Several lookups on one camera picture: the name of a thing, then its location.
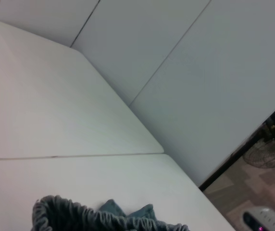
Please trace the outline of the blue denim shorts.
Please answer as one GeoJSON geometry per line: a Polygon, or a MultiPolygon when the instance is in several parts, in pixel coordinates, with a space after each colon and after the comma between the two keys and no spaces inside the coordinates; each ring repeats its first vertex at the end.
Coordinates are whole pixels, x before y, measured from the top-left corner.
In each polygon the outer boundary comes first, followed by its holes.
{"type": "Polygon", "coordinates": [[[36,201],[31,231],[190,231],[187,225],[167,224],[155,217],[153,205],[126,215],[110,199],[97,211],[72,200],[46,196],[36,201]]]}

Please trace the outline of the black partition edge strip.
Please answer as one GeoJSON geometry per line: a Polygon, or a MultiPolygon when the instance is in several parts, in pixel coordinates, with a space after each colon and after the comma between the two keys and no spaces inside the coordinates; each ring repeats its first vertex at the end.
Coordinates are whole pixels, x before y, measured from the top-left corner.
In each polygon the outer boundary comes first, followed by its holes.
{"type": "Polygon", "coordinates": [[[255,143],[261,139],[266,141],[274,137],[275,134],[275,111],[260,125],[253,134],[237,148],[227,160],[216,170],[204,183],[199,186],[203,192],[214,183],[223,173],[225,173],[238,159],[240,159],[255,143]]]}

